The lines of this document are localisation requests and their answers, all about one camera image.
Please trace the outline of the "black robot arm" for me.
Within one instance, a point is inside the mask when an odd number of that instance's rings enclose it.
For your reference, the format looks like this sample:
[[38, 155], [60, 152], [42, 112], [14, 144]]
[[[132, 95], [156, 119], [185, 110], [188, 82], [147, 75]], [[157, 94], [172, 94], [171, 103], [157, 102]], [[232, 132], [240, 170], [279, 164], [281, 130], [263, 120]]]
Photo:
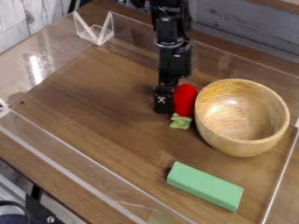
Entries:
[[192, 71], [192, 42], [188, 0], [149, 0], [155, 45], [159, 48], [159, 81], [153, 88], [153, 111], [173, 112], [173, 90]]

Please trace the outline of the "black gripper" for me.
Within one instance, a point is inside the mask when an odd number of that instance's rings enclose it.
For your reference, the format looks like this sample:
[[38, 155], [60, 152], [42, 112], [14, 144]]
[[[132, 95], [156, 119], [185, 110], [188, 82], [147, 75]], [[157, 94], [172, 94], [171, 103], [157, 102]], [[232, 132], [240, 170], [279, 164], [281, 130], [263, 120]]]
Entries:
[[192, 72], [192, 42], [179, 39], [176, 42], [156, 40], [159, 48], [159, 86], [153, 88], [153, 111], [169, 115], [173, 112], [173, 90], [180, 78]]

